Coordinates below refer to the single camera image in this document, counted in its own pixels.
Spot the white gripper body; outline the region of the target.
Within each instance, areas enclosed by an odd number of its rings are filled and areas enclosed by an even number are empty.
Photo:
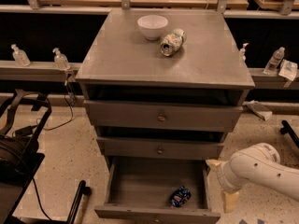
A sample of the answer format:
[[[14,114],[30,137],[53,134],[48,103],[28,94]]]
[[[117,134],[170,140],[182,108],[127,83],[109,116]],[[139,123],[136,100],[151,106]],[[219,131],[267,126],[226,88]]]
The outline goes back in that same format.
[[[228,161],[218,166],[217,178],[221,187],[227,192],[237,192],[243,188],[243,180],[232,171]]]

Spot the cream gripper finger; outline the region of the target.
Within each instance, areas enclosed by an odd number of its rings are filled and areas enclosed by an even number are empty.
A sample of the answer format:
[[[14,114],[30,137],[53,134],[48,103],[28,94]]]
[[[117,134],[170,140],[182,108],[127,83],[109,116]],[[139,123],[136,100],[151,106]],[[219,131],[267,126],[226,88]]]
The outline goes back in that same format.
[[[214,159],[206,160],[206,165],[212,170],[216,170],[221,164],[222,161],[219,160],[214,160]]]
[[[239,192],[222,192],[223,211],[225,213],[231,213],[236,209],[236,205],[239,199]]]

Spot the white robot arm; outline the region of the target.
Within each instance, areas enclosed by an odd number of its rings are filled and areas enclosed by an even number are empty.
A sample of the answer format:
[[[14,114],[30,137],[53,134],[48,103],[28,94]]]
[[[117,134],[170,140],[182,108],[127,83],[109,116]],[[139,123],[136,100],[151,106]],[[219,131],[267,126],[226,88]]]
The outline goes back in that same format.
[[[238,150],[228,161],[210,159],[206,164],[216,171],[225,213],[235,210],[239,191],[248,183],[299,201],[299,170],[282,165],[278,151],[267,143]]]

